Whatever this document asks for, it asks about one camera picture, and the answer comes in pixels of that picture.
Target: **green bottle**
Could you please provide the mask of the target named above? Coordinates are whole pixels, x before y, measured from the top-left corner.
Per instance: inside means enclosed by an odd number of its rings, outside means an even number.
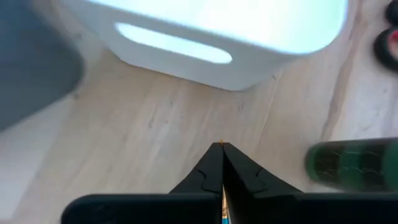
[[[321,142],[307,153],[311,179],[345,190],[398,190],[398,139]]]

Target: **dark gray mat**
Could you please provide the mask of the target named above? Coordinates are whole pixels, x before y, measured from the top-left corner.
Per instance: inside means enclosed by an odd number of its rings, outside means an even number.
[[[72,91],[80,56],[30,9],[0,0],[0,131]]]

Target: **laundry basket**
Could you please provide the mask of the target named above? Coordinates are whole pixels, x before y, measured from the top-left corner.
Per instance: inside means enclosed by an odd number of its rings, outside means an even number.
[[[347,0],[61,0],[123,61],[243,90],[326,47]]]

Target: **light wood laminate floor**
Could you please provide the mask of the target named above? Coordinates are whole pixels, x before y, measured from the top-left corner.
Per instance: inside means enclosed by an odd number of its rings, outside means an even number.
[[[75,93],[0,134],[0,223],[57,223],[84,194],[168,192],[220,139],[303,191],[332,190],[306,176],[309,146],[398,134],[398,76],[371,51],[388,2],[350,1],[329,47],[242,92],[130,66],[92,47],[94,35],[61,6],[44,9],[66,21],[88,74]]]

